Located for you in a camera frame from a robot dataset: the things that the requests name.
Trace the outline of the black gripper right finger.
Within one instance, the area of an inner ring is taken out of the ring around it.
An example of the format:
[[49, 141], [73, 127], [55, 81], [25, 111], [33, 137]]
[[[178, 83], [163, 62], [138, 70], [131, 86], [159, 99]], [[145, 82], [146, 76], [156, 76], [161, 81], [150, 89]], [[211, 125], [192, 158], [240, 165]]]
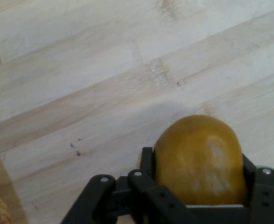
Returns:
[[254, 165], [242, 155], [249, 195], [250, 224], [274, 224], [274, 169]]

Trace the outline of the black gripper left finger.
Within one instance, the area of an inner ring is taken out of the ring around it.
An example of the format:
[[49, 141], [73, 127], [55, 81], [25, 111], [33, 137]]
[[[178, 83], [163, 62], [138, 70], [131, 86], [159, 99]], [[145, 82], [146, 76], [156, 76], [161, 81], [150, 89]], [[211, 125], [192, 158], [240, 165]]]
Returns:
[[191, 214], [166, 187], [153, 180], [154, 153], [144, 147], [139, 169], [118, 179], [93, 176], [76, 199], [63, 224], [115, 224], [131, 215], [136, 224], [189, 224]]

